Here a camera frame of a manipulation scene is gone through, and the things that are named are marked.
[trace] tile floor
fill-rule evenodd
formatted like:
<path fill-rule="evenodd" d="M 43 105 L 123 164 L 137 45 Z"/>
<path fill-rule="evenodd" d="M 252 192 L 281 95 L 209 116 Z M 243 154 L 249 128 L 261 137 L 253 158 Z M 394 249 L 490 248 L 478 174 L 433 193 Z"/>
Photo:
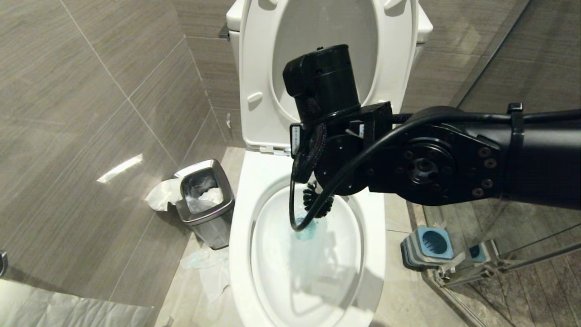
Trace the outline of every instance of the tile floor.
<path fill-rule="evenodd" d="M 243 148 L 228 148 L 221 161 L 236 192 L 244 155 Z M 386 278 L 383 293 L 371 327 L 465 326 L 446 303 L 430 289 L 418 272 L 401 264 L 400 242 L 411 232 L 406 202 L 386 194 Z M 200 248 L 192 236 L 184 256 Z M 240 326 L 229 287 L 220 298 L 208 303 L 196 269 L 178 267 L 161 308 L 156 327 Z"/>

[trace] toilet brush bristles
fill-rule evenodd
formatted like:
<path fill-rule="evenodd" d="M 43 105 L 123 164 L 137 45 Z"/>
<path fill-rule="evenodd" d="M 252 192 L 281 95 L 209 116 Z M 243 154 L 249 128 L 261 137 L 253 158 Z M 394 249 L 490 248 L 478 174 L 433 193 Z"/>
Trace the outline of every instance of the toilet brush bristles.
<path fill-rule="evenodd" d="M 303 191 L 303 204 L 306 211 L 310 211 L 315 203 L 315 200 L 319 197 L 317 193 L 317 182 L 307 183 L 307 188 Z M 331 211 L 331 206 L 333 206 L 333 196 L 327 198 L 319 212 L 315 215 L 315 218 L 322 218 L 326 216 L 329 211 Z"/>

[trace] toilet lid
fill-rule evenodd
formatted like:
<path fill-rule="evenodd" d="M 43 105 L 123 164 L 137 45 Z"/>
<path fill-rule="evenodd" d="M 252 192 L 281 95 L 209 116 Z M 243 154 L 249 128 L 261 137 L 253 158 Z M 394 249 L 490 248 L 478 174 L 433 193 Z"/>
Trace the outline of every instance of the toilet lid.
<path fill-rule="evenodd" d="M 289 149 L 299 122 L 282 71 L 317 47 L 347 44 L 359 101 L 399 112 L 418 26 L 417 0 L 246 0 L 241 22 L 242 135 L 251 148 Z"/>

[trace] screw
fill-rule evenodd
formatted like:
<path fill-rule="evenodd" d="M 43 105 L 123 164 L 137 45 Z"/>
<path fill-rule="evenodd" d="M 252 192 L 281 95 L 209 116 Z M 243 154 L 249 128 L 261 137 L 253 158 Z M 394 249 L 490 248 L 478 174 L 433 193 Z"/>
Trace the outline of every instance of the screw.
<path fill-rule="evenodd" d="M 496 167 L 496 160 L 494 160 L 492 158 L 484 160 L 484 167 L 486 167 L 486 168 Z"/>
<path fill-rule="evenodd" d="M 444 136 L 444 140 L 447 142 L 452 142 L 455 138 L 456 136 L 453 133 L 447 133 L 446 136 Z"/>
<path fill-rule="evenodd" d="M 484 148 L 480 148 L 480 149 L 478 149 L 478 155 L 479 155 L 481 158 L 486 158 L 486 157 L 488 157 L 488 156 L 490 155 L 490 153 L 491 153 L 491 151 L 490 151 L 490 148 L 486 148 L 486 147 L 484 147 Z"/>
<path fill-rule="evenodd" d="M 484 195 L 484 190 L 482 190 L 482 189 L 473 189 L 473 190 L 472 190 L 472 195 L 473 195 L 475 198 L 482 197 L 482 196 Z"/>
<path fill-rule="evenodd" d="M 490 179 L 485 179 L 485 180 L 482 181 L 481 185 L 485 189 L 489 189 L 489 188 L 491 188 L 494 185 L 494 183 Z"/>

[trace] toilet seat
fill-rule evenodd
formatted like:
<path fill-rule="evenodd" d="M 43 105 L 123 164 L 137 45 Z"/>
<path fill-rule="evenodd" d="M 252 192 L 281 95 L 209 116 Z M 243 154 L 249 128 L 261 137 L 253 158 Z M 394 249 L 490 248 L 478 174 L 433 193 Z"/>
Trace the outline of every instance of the toilet seat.
<path fill-rule="evenodd" d="M 358 265 L 353 265 L 355 273 L 345 277 L 347 269 L 336 269 L 336 275 L 343 276 L 338 278 L 341 282 L 339 286 L 346 286 L 347 290 L 343 289 L 345 296 L 336 298 L 338 303 L 326 303 L 325 294 L 337 294 L 337 290 L 329 289 L 329 283 L 322 282 L 329 275 L 324 269 L 318 274 L 318 280 L 313 281 L 309 285 L 311 294 L 305 294 L 303 290 L 298 292 L 289 291 L 285 286 L 292 284 L 291 280 L 283 280 L 279 278 L 284 275 L 276 271 L 275 267 L 283 268 L 283 262 L 272 262 L 267 264 L 265 268 L 257 268 L 257 261 L 262 259 L 264 262 L 271 261 L 273 256 L 257 253 L 259 249 L 267 249 L 270 252 L 276 253 L 274 257 L 284 257 L 280 255 L 280 251 L 275 246 L 276 242 L 284 243 L 280 240 L 282 233 L 268 235 L 269 237 L 276 237 L 276 240 L 266 244 L 257 245 L 257 238 L 264 235 L 264 224 L 261 224 L 262 219 L 267 219 L 269 216 L 261 215 L 261 211 L 268 206 L 270 199 L 278 198 L 284 199 L 284 206 L 281 207 L 280 215 L 273 217 L 280 221 L 288 228 L 288 233 L 294 236 L 290 224 L 288 222 L 288 184 L 290 180 L 290 171 L 292 166 L 292 159 L 285 156 L 277 156 L 271 154 L 262 154 L 256 151 L 246 151 L 244 162 L 242 164 L 241 178 L 238 188 L 238 198 L 236 199 L 236 206 L 234 208 L 234 218 L 232 220 L 232 232 L 230 234 L 230 248 L 229 248 L 229 267 L 230 267 L 230 284 L 232 287 L 232 294 L 236 303 L 236 309 L 246 326 L 321 326 L 321 327 L 354 327 L 367 326 L 372 321 L 375 309 L 381 297 L 383 286 L 383 279 L 385 276 L 385 212 L 383 207 L 383 194 L 370 193 L 367 189 L 363 190 L 353 196 L 345 197 L 345 201 L 341 197 L 336 197 L 337 203 L 333 205 L 333 211 L 347 212 L 347 215 L 352 214 L 357 221 L 344 220 L 346 223 L 357 223 L 358 227 L 354 230 L 351 228 L 345 232 L 353 233 L 354 240 L 346 240 L 345 237 L 337 236 L 336 251 L 341 250 L 341 245 L 347 245 L 355 242 L 360 243 L 360 256 L 356 257 Z M 331 215 L 321 219 L 322 223 L 333 222 Z M 297 244 L 309 248 L 309 243 L 305 240 L 296 240 L 292 248 Z M 312 263 L 313 258 L 308 258 L 308 262 Z M 263 271 L 271 271 L 273 279 L 278 278 L 278 284 L 268 284 L 262 280 L 257 280 L 258 269 Z M 287 275 L 292 276 L 292 267 L 289 267 Z M 289 295 L 295 295 L 297 299 L 290 303 L 292 305 L 281 305 L 273 308 L 269 300 L 273 298 L 284 299 Z M 320 303 L 315 303 L 315 296 L 321 296 L 323 300 Z M 296 308 L 304 301 L 311 301 L 309 304 L 301 308 Z M 308 319 L 301 320 L 300 315 L 309 309 L 314 308 L 315 314 L 307 317 Z M 288 317 L 293 314 L 293 310 L 297 310 L 295 317 Z"/>
<path fill-rule="evenodd" d="M 307 246 L 310 240 L 293 238 L 298 236 L 288 218 L 289 125 L 299 116 L 284 90 L 282 69 L 318 46 L 347 43 L 360 101 L 391 101 L 398 112 L 413 62 L 417 10 L 417 0 L 243 3 L 239 78 L 249 150 L 232 219 L 229 268 L 246 326 L 357 327 L 372 321 L 385 276 L 383 194 L 365 189 L 336 196 L 314 232 L 313 242 L 321 243 Z M 320 35 L 304 33 L 309 29 Z M 323 241 L 327 232 L 339 240 Z M 322 248 L 331 252 L 300 255 Z M 327 264 L 333 256 L 340 264 Z"/>

